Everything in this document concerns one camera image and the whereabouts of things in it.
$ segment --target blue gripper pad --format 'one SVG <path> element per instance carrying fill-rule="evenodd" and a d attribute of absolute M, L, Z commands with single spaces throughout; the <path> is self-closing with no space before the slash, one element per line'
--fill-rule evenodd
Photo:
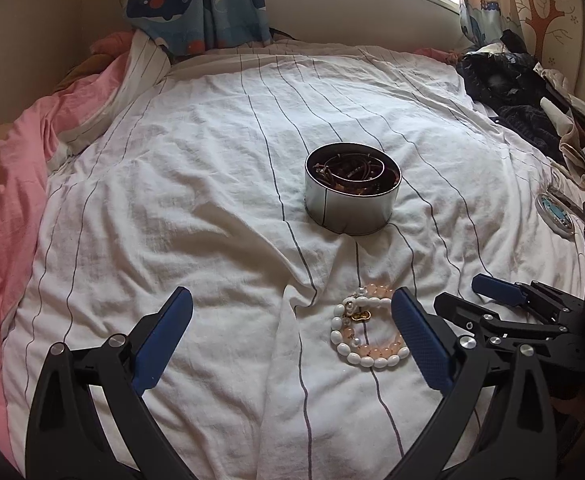
<path fill-rule="evenodd" d="M 403 288 L 392 295 L 392 319 L 403 336 L 415 362 L 433 390 L 444 396 L 453 386 L 450 377 L 451 357 L 426 321 L 421 304 Z"/>
<path fill-rule="evenodd" d="M 135 358 L 132 387 L 141 397 L 144 391 L 157 386 L 170 357 L 192 319 L 192 295 L 183 288 L 146 340 Z"/>
<path fill-rule="evenodd" d="M 528 299 L 522 290 L 512 283 L 477 274 L 472 279 L 472 290 L 507 306 L 522 306 Z"/>

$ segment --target bracelet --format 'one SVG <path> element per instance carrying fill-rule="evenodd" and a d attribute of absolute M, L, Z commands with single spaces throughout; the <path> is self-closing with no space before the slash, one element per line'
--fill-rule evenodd
<path fill-rule="evenodd" d="M 365 288 L 358 288 L 352 296 L 345 298 L 335 306 L 333 319 L 330 322 L 330 341 L 339 355 L 346 358 L 351 365 L 364 368 L 385 368 L 399 364 L 399 361 L 410 355 L 401 334 L 387 346 L 363 344 L 355 337 L 352 324 L 365 322 L 372 317 L 369 309 L 389 308 L 393 290 L 383 285 L 371 283 Z"/>

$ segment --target pink curtain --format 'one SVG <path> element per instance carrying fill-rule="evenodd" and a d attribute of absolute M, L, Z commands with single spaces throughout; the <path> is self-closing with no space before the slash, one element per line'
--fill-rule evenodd
<path fill-rule="evenodd" d="M 459 10 L 463 33 L 478 47 L 498 41 L 506 29 L 523 37 L 514 0 L 461 0 Z"/>

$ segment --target white bedsheet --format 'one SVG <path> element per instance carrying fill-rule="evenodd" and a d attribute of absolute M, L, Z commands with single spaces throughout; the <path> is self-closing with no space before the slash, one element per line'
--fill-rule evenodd
<path fill-rule="evenodd" d="M 339 139 L 383 147 L 403 171 L 376 234 L 336 235 L 304 210 L 304 159 Z M 581 232 L 560 238 L 533 204 L 551 179 L 540 152 L 473 111 L 457 73 L 425 57 L 289 41 L 173 67 L 50 179 L 66 192 L 48 202 L 4 345 L 19 465 L 48 347 L 100 345 L 183 285 L 194 317 L 144 400 L 200 479 L 383 479 L 441 397 L 412 358 L 346 364 L 329 341 L 333 306 L 370 282 L 407 286 L 430 312 L 444 291 L 483 304 L 479 272 L 582 297 Z M 393 330 L 389 315 L 368 324 L 371 342 Z"/>

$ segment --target curtain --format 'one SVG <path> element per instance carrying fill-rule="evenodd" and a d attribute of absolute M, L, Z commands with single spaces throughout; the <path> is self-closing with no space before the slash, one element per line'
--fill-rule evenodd
<path fill-rule="evenodd" d="M 477 47 L 495 43 L 506 29 L 523 38 L 514 0 L 461 0 L 461 29 Z"/>
<path fill-rule="evenodd" d="M 271 41 L 266 0 L 124 0 L 125 18 L 173 56 Z"/>

